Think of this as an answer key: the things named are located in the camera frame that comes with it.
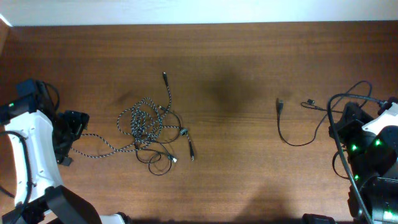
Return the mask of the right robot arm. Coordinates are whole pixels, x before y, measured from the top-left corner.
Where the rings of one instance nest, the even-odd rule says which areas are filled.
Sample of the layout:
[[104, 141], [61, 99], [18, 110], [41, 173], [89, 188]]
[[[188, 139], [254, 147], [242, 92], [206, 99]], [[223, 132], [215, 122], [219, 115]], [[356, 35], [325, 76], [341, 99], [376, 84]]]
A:
[[397, 223], [397, 103], [376, 119], [347, 103], [335, 127], [372, 221]]

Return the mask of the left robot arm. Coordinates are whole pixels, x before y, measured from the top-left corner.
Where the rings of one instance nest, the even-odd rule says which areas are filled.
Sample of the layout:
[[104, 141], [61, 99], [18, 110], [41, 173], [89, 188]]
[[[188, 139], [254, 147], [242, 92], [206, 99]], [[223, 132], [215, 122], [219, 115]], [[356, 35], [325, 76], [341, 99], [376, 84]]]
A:
[[28, 79], [17, 84], [18, 99], [1, 106], [3, 136], [14, 155], [17, 186], [14, 210], [1, 223], [40, 223], [54, 213], [54, 223], [130, 223], [124, 213], [99, 215], [91, 203], [67, 189], [58, 169], [71, 163], [68, 153], [86, 129], [89, 115], [58, 113], [51, 85]]

